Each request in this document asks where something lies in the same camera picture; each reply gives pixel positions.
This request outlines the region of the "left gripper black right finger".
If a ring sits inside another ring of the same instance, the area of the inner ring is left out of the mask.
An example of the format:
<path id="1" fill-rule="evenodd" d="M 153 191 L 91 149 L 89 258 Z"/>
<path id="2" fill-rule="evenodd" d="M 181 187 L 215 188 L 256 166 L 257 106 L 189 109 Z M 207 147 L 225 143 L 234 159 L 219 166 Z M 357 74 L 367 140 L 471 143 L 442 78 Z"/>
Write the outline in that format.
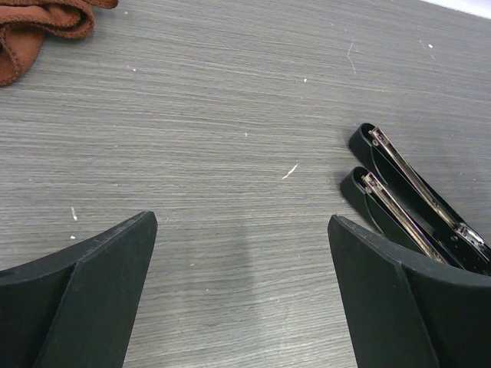
<path id="1" fill-rule="evenodd" d="M 434 261 L 344 216 L 331 256 L 359 367 L 488 367 L 490 278 Z"/>

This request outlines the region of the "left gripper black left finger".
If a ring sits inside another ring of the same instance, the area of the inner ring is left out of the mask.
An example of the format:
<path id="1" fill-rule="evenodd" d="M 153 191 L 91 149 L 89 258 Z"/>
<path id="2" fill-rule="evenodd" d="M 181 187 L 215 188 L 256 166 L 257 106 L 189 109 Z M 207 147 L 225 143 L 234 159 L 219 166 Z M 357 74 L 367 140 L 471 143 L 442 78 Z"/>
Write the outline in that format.
<path id="1" fill-rule="evenodd" d="M 121 367 L 157 237 L 153 212 L 1 272 L 3 367 Z"/>

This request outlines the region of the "black stapler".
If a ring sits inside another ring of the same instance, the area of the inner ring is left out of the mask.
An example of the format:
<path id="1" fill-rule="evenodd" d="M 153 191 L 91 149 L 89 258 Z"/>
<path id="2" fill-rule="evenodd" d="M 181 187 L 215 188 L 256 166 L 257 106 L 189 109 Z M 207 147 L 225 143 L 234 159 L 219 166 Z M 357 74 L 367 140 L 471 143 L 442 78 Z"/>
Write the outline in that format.
<path id="1" fill-rule="evenodd" d="M 490 244 L 420 176 L 380 127 L 361 124 L 348 141 L 361 167 L 372 172 L 401 207 L 458 263 L 490 273 Z"/>
<path id="2" fill-rule="evenodd" d="M 369 170 L 361 166 L 353 168 L 341 181 L 340 190 L 346 201 L 388 240 L 446 265 L 458 265 Z"/>

